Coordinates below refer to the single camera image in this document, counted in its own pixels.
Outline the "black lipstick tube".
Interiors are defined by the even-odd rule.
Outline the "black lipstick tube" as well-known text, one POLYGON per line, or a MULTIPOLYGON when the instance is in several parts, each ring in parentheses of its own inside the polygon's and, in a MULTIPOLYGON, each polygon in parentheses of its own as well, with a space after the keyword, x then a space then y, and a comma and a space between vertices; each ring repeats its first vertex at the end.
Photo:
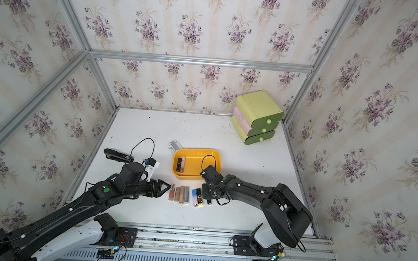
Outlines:
POLYGON ((176 172, 177 173, 181 172, 181 165, 182 165, 182 158, 178 158, 177 159, 177 164, 176 164, 176 172))

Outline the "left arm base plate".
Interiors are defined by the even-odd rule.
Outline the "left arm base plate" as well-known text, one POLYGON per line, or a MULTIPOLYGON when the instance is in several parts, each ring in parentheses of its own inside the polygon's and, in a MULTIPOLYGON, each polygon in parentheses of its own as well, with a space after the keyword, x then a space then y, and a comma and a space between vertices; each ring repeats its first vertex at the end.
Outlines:
POLYGON ((100 240, 95 245, 103 246, 126 246, 132 248, 134 246, 139 229, 130 227, 118 227, 115 229, 108 229, 100 237, 100 240))

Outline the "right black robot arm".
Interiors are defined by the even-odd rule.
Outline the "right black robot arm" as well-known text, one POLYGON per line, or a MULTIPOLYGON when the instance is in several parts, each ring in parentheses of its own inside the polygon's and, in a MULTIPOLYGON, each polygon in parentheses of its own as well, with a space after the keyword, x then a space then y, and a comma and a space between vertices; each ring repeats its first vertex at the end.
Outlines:
POLYGON ((210 165, 200 172, 205 184, 202 185, 203 198, 228 203, 239 201, 263 212, 274 236, 290 248, 298 246, 303 234, 311 225, 311 212, 285 184, 275 187, 258 186, 240 178, 222 176, 210 165))

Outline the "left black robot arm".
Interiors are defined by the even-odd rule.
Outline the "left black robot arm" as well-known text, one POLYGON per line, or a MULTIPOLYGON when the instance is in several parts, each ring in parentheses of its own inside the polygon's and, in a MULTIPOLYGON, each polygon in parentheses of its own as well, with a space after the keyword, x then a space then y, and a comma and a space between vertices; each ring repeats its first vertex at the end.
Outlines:
POLYGON ((151 177, 154 168, 138 162, 96 182, 78 198, 24 227, 0 229, 0 261, 54 261, 78 247, 126 243, 115 219, 106 211, 123 200, 159 198, 170 184, 151 177))

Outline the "pink lip gloss tube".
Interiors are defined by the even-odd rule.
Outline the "pink lip gloss tube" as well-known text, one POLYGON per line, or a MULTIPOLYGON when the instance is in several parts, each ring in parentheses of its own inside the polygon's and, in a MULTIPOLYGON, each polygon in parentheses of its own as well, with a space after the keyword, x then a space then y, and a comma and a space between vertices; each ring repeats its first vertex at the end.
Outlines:
POLYGON ((186 163, 186 157, 183 156, 181 159, 180 173, 184 173, 185 163, 186 163))

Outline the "black gold lipstick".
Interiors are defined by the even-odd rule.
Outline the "black gold lipstick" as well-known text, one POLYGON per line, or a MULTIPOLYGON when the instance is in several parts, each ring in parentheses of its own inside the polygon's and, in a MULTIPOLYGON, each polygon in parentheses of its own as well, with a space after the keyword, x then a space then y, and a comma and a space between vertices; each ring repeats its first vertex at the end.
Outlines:
POLYGON ((203 201, 202 192, 201 192, 201 189, 200 188, 197 188, 195 190, 195 197, 196 197, 195 206, 196 207, 203 206, 204 201, 203 201))

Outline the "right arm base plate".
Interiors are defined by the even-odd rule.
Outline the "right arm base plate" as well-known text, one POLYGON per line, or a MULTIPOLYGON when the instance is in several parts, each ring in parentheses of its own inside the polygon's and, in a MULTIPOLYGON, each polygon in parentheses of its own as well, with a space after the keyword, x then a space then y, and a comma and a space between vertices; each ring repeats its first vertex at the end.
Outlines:
POLYGON ((281 243, 263 248, 254 238, 245 235, 234 235, 230 238, 229 245, 233 249, 233 254, 237 256, 263 257, 271 260, 285 257, 281 243))

